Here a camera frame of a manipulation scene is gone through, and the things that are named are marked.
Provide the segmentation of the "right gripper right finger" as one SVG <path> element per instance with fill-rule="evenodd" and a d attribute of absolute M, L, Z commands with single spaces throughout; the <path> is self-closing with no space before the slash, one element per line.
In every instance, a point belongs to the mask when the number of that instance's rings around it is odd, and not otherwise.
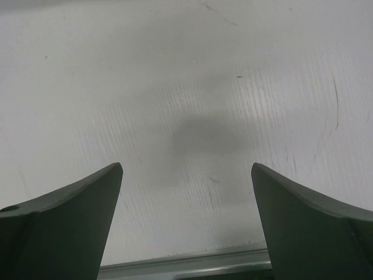
<path fill-rule="evenodd" d="M 251 176 L 276 279 L 372 279 L 372 211 L 263 164 Z"/>

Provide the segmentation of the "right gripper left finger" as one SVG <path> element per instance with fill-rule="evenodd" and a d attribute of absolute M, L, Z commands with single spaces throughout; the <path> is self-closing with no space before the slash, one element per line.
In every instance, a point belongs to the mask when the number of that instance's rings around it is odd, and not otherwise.
<path fill-rule="evenodd" d="M 122 176 L 112 163 L 1 209 L 1 279 L 97 279 Z"/>

